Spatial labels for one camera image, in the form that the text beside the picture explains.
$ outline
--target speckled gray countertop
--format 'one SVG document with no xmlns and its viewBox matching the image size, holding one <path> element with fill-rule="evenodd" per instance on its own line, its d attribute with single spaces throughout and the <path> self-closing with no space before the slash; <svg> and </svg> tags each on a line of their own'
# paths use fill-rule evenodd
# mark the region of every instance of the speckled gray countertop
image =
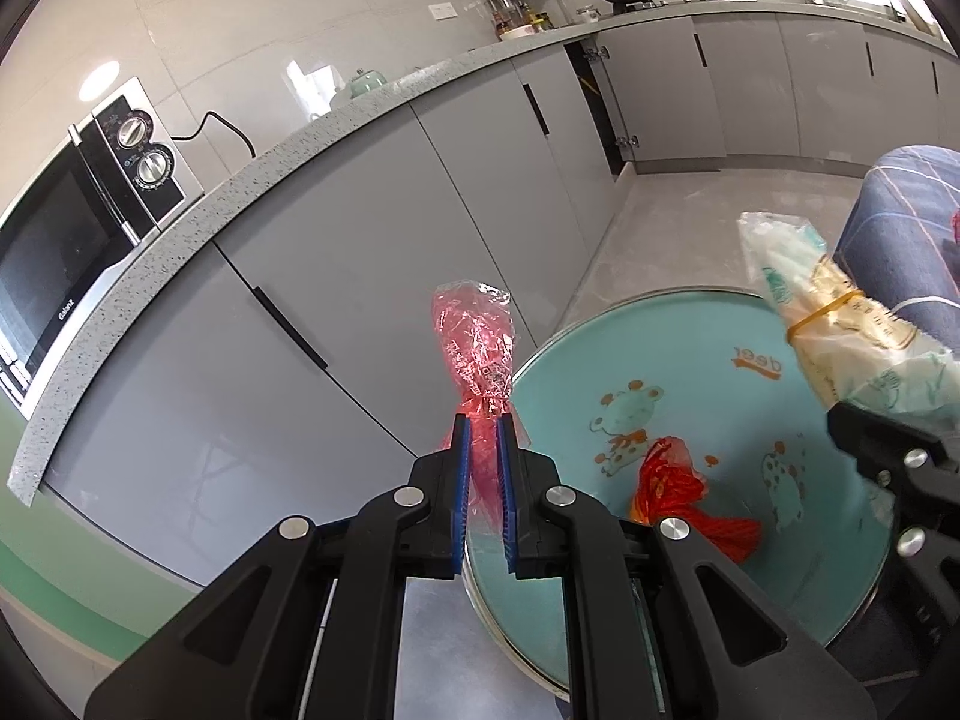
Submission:
<svg viewBox="0 0 960 720">
<path fill-rule="evenodd" d="M 642 10 L 599 23 L 566 26 L 496 43 L 392 81 L 311 122 L 249 162 L 243 170 L 195 202 L 130 264 L 70 343 L 40 396 L 16 451 L 8 487 L 23 503 L 30 505 L 67 420 L 123 333 L 197 251 L 248 205 L 307 160 L 397 106 L 496 62 L 618 26 L 712 13 L 793 13 L 850 20 L 889 29 L 954 56 L 950 47 L 940 40 L 859 11 L 802 2 L 709 1 Z"/>
</svg>

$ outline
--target microwave door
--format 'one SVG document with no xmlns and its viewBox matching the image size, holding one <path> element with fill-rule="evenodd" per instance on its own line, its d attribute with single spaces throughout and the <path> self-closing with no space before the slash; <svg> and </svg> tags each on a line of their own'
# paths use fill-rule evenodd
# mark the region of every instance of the microwave door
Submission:
<svg viewBox="0 0 960 720">
<path fill-rule="evenodd" d="M 74 127 L 73 124 L 70 124 L 70 127 L 67 127 L 67 132 L 70 135 L 70 140 L 73 142 L 73 145 L 77 147 L 80 157 L 83 159 L 83 165 L 85 165 L 86 171 L 88 172 L 93 185 L 97 188 L 97 193 L 100 195 L 100 199 L 103 201 L 103 204 L 107 206 L 109 215 L 113 217 L 113 220 L 116 221 L 117 226 L 123 231 L 123 234 L 127 236 L 127 240 L 129 240 L 134 246 L 139 245 L 140 236 L 138 236 L 136 231 L 133 230 L 133 225 L 131 225 L 131 223 L 120 212 L 117 204 L 113 202 L 113 199 L 110 197 L 107 188 L 103 185 L 103 182 L 97 178 L 96 172 L 94 172 L 93 168 L 90 167 L 91 164 L 93 164 L 93 160 L 86 154 L 86 147 L 83 143 L 83 139 L 80 138 L 80 132 L 78 132 L 77 127 Z"/>
<path fill-rule="evenodd" d="M 38 397 L 40 367 L 56 365 L 46 358 L 61 331 L 89 305 L 84 298 L 134 252 L 108 208 L 67 142 L 0 223 L 0 385 L 21 413 Z"/>
</svg>

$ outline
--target plaid fabric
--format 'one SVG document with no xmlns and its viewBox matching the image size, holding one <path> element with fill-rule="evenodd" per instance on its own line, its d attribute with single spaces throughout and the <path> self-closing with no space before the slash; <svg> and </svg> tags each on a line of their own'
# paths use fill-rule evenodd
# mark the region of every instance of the plaid fabric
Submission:
<svg viewBox="0 0 960 720">
<path fill-rule="evenodd" d="M 897 148 L 863 179 L 834 259 L 870 298 L 960 352 L 960 153 Z"/>
</svg>

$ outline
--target white plastic bag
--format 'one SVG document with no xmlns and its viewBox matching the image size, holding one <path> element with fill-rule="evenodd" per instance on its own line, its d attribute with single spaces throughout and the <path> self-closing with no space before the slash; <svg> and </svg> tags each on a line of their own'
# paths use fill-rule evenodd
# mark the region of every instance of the white plastic bag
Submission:
<svg viewBox="0 0 960 720">
<path fill-rule="evenodd" d="M 739 228 L 750 276 L 784 320 L 825 407 L 848 400 L 913 421 L 957 422 L 960 364 L 952 352 L 858 290 L 809 221 L 742 214 Z"/>
</svg>

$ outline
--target power cord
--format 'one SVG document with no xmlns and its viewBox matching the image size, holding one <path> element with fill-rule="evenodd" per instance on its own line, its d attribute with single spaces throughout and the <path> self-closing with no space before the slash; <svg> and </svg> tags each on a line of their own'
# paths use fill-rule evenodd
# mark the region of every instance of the power cord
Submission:
<svg viewBox="0 0 960 720">
<path fill-rule="evenodd" d="M 200 131 L 203 129 L 203 125 L 206 124 L 206 120 L 207 120 L 209 117 L 211 117 L 211 116 L 212 116 L 214 119 L 217 119 L 217 121 L 220 122 L 220 124 L 222 124 L 224 127 L 229 127 L 229 128 L 232 129 L 237 135 L 239 135 L 240 138 L 243 140 L 243 142 L 247 144 L 247 148 L 250 150 L 250 156 L 251 156 L 251 157 L 256 157 L 256 151 L 253 150 L 253 143 L 250 142 L 250 138 L 248 138 L 246 135 L 244 135 L 243 132 L 240 131 L 240 128 L 239 128 L 239 127 L 234 127 L 233 124 L 231 124 L 231 123 L 228 122 L 226 119 L 224 119 L 224 117 L 222 117 L 222 116 L 221 116 L 219 113 L 217 113 L 216 111 L 208 111 L 208 112 L 206 112 L 205 114 L 203 114 L 203 119 L 200 120 L 200 126 L 197 127 L 197 131 L 194 132 L 193 135 L 187 135 L 187 136 L 181 137 L 181 138 L 175 138 L 175 137 L 171 136 L 171 137 L 170 137 L 170 140 L 172 140 L 172 141 L 192 141 L 194 138 L 196 138 L 196 137 L 200 134 Z"/>
</svg>

